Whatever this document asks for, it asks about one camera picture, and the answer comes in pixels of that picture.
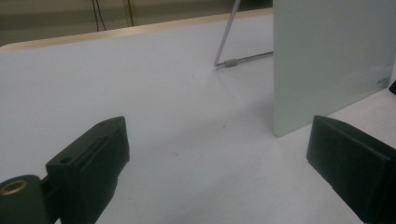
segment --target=brass screw hole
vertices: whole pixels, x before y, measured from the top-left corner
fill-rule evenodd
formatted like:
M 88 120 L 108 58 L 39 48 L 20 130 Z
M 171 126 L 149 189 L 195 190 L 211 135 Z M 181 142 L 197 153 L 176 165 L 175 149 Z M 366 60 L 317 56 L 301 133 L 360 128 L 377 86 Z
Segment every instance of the brass screw hole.
M 11 195 L 14 193 L 18 193 L 19 191 L 26 188 L 28 182 L 26 180 L 15 180 L 7 185 L 3 186 L 0 190 L 0 194 L 3 196 Z

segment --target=screw hole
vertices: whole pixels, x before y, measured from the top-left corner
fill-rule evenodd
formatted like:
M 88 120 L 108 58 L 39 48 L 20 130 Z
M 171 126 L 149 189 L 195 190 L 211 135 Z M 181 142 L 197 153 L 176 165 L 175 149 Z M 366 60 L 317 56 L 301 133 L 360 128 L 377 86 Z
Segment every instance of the screw hole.
M 0 190 L 0 194 L 7 196 L 10 194 L 17 193 L 17 192 L 21 191 L 22 189 L 26 188 L 27 184 L 28 184 L 28 182 L 26 180 L 13 181 L 13 182 L 5 185 L 4 187 L 2 187 Z
M 61 164 L 68 163 L 68 162 L 70 162 L 71 160 L 72 160 L 72 159 L 71 159 L 70 157 L 63 158 L 63 159 L 61 159 Z

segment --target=table surface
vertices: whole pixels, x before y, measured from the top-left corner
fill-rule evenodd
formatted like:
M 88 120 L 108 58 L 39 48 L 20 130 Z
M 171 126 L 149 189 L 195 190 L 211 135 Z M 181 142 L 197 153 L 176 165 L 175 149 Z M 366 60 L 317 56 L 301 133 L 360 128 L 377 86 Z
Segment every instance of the table surface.
M 0 54 L 0 181 L 123 115 L 131 160 L 97 223 L 361 223 L 306 162 L 311 126 L 273 135 L 273 59 L 213 67 L 225 24 Z M 236 20 L 222 60 L 272 50 L 272 25 Z M 394 111 L 383 90 L 331 117 L 395 147 Z

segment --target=metal rod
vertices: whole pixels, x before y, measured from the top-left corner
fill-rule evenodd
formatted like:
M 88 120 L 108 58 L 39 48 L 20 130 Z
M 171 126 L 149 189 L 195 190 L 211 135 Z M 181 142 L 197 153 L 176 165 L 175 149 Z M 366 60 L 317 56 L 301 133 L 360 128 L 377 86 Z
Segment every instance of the metal rod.
M 220 46 L 219 46 L 218 55 L 216 56 L 216 60 L 215 60 L 216 67 L 219 66 L 219 59 L 220 59 L 222 50 L 224 48 L 225 41 L 227 40 L 228 33 L 230 33 L 231 25 L 233 24 L 233 18 L 235 17 L 236 11 L 238 11 L 240 3 L 241 3 L 241 0 L 236 0 L 235 4 L 233 5 L 233 11 L 231 12 L 230 18 L 228 19 L 227 26 L 224 31 L 224 35 L 223 35 L 223 38 L 222 38 Z
M 225 67 L 234 67 L 237 66 L 238 64 L 241 63 L 249 63 L 255 60 L 259 60 L 262 58 L 267 58 L 267 57 L 271 57 L 274 55 L 273 51 L 270 52 L 266 52 L 263 54 L 257 54 L 257 55 L 253 55 L 253 56 L 248 56 L 246 58 L 241 58 L 241 59 L 231 59 L 231 60 L 227 60 L 224 63 L 217 63 L 217 68 L 225 68 Z

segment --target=white board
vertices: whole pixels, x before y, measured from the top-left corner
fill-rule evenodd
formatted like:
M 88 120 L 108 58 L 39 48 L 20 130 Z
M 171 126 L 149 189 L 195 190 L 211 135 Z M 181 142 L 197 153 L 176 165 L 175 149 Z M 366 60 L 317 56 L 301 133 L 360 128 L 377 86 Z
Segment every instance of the white board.
M 274 2 L 277 136 L 388 86 L 396 1 Z

